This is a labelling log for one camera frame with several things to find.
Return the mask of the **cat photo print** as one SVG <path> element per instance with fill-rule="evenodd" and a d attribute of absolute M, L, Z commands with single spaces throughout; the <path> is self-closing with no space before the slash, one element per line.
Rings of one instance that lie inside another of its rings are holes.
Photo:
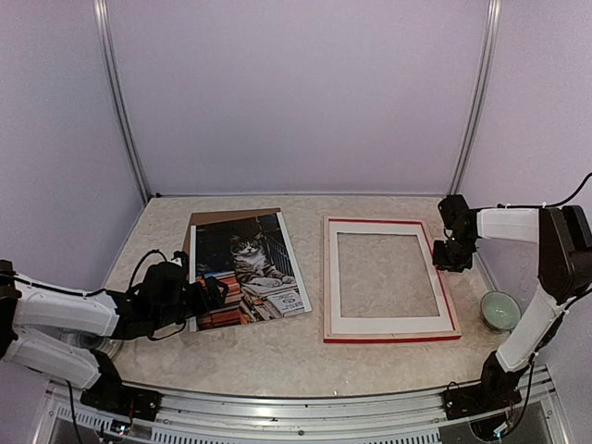
<path fill-rule="evenodd" d="M 195 316 L 190 330 L 249 325 L 308 314 L 312 305 L 282 212 L 191 227 L 189 281 L 215 277 L 226 304 Z"/>

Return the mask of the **brown backing board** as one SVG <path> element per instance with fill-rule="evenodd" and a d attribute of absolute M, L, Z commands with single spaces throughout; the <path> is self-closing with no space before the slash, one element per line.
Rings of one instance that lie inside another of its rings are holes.
<path fill-rule="evenodd" d="M 279 213 L 280 211 L 281 209 L 279 207 L 272 207 L 262 209 L 192 213 L 189 219 L 189 225 L 186 230 L 182 251 L 185 253 L 190 253 L 191 227 L 235 221 L 247 217 L 267 216 Z"/>

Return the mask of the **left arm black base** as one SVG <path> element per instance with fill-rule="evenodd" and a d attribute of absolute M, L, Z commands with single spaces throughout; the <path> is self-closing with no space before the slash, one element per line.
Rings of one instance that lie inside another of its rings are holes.
<path fill-rule="evenodd" d="M 129 386 L 103 386 L 86 389 L 80 396 L 83 405 L 97 410 L 153 422 L 163 395 L 154 390 Z"/>

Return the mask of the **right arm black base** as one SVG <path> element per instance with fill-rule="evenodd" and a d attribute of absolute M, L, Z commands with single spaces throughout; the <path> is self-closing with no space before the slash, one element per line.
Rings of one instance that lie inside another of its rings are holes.
<path fill-rule="evenodd" d="M 449 384 L 441 397 L 449 421 L 508 408 L 522 401 L 518 390 L 483 397 L 480 384 L 465 387 Z"/>

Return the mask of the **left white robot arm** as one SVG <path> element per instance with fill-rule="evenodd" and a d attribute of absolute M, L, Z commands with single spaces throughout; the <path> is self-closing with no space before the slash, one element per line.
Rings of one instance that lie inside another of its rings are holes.
<path fill-rule="evenodd" d="M 106 409 L 123 410 L 129 390 L 103 351 L 66 344 L 43 327 L 90 333 L 100 338 L 133 340 L 170 325 L 183 325 L 223 302 L 228 285 L 215 277 L 191 283 L 184 253 L 150 265 L 142 282 L 125 291 L 74 290 L 51 286 L 1 263 L 1 358 L 63 379 L 92 392 Z"/>

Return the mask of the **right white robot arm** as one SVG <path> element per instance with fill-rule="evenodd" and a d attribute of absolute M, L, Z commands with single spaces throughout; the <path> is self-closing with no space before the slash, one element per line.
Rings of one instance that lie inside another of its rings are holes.
<path fill-rule="evenodd" d="M 434 243 L 436 269 L 473 265 L 480 240 L 533 243 L 538 248 L 535 294 L 511 335 L 486 359 L 473 391 L 475 405 L 495 409 L 513 393 L 537 353 L 555 336 L 572 304 L 591 291 L 591 228 L 583 208 L 568 199 L 539 205 L 472 208 L 460 194 L 438 203 L 445 240 Z"/>

